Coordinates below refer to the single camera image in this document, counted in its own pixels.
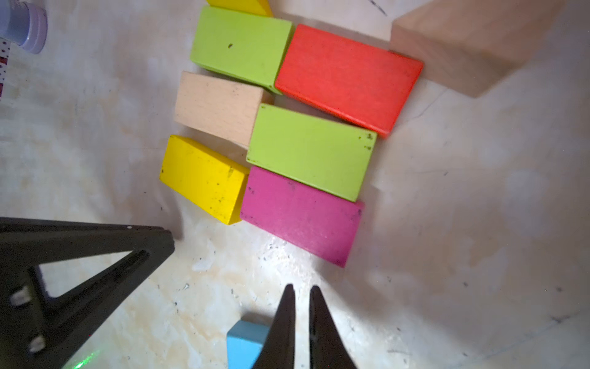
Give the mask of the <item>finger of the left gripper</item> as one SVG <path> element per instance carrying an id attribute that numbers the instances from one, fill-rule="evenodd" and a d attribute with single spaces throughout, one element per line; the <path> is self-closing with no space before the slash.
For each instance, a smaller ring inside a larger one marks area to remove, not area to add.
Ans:
<path id="1" fill-rule="evenodd" d="M 158 226 L 1 219 L 1 366 L 62 368 L 113 312 L 174 253 Z M 47 266 L 118 259 L 59 292 Z"/>

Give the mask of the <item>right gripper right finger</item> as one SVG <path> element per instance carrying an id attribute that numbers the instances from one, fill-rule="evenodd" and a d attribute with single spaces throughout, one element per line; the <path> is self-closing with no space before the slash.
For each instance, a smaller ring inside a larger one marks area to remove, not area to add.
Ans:
<path id="1" fill-rule="evenodd" d="M 309 315 L 310 367 L 356 368 L 317 285 L 310 290 Z"/>

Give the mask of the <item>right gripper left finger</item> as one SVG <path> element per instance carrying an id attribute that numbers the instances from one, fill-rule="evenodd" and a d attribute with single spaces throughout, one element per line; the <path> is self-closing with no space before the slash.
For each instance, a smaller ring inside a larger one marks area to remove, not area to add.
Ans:
<path id="1" fill-rule="evenodd" d="M 288 284 L 281 297 L 261 353 L 253 365 L 259 368 L 293 369 L 295 359 L 295 291 Z"/>

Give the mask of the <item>magenta block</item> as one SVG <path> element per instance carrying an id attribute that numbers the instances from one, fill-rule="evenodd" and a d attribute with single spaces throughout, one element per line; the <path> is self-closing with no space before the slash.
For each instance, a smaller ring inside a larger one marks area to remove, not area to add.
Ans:
<path id="1" fill-rule="evenodd" d="M 254 166 L 241 219 L 343 268 L 364 208 L 361 201 L 347 201 Z"/>

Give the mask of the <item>yellow rectangular block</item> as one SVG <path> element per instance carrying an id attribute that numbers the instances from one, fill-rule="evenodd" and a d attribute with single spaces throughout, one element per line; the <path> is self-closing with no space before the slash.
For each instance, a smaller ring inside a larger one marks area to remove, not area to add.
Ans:
<path id="1" fill-rule="evenodd" d="M 172 135 L 167 143 L 160 180 L 223 224 L 241 220 L 250 169 L 203 144 Z"/>

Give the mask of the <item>lime green block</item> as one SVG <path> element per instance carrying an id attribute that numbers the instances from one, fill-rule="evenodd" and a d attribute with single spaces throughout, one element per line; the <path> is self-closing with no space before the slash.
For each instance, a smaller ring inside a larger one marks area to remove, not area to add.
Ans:
<path id="1" fill-rule="evenodd" d="M 293 23 L 205 6 L 201 9 L 190 60 L 275 94 L 275 81 L 292 35 Z"/>
<path id="2" fill-rule="evenodd" d="M 247 161 L 355 202 L 377 139 L 367 129 L 262 104 Z"/>

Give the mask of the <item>natural wood rectangular block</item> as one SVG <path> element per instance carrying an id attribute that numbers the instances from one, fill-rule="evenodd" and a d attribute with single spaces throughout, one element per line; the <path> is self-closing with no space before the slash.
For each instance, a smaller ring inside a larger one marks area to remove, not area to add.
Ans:
<path id="1" fill-rule="evenodd" d="M 183 71 L 174 120 L 246 148 L 259 107 L 273 103 L 274 96 L 261 87 Z"/>

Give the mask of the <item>red block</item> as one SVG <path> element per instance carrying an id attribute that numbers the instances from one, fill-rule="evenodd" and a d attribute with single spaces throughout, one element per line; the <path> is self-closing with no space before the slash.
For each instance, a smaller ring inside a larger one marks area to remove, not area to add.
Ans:
<path id="1" fill-rule="evenodd" d="M 275 86 L 379 136 L 390 136 L 424 64 L 310 26 L 296 27 Z"/>

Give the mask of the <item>natural wood triangle block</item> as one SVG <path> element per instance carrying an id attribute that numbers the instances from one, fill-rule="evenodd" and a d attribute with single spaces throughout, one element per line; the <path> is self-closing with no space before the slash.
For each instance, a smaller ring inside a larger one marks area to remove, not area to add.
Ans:
<path id="1" fill-rule="evenodd" d="M 424 64 L 430 81 L 472 98 L 522 68 L 564 1 L 431 1 L 395 19 L 390 50 Z"/>

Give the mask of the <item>yellow triangle block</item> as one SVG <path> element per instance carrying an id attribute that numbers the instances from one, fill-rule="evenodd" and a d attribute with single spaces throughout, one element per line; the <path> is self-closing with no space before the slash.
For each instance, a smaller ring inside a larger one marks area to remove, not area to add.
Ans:
<path id="1" fill-rule="evenodd" d="M 273 12 L 267 0 L 207 0 L 207 4 L 237 12 L 273 17 Z"/>

